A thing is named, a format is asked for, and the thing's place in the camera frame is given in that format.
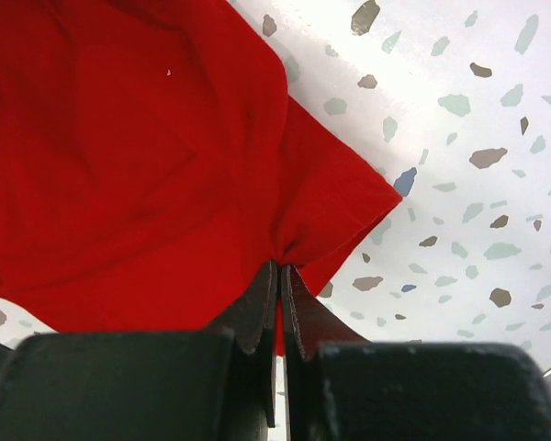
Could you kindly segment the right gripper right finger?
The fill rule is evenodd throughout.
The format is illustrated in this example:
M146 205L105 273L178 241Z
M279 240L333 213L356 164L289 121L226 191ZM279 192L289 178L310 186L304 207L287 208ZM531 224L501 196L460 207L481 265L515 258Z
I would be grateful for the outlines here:
M369 342L280 271L292 440L551 440L551 394L520 348Z

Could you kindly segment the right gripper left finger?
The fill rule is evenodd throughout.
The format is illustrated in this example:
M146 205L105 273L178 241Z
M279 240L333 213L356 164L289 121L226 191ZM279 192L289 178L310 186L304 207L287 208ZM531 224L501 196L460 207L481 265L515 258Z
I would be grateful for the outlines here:
M0 440L265 440L278 269L199 331L41 334L0 345Z

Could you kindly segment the red t shirt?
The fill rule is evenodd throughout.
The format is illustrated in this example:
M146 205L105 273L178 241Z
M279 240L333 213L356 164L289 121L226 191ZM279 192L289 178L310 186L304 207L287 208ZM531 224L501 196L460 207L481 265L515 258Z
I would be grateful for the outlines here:
M313 293L400 202L226 1L0 1L0 298L193 330L261 265Z

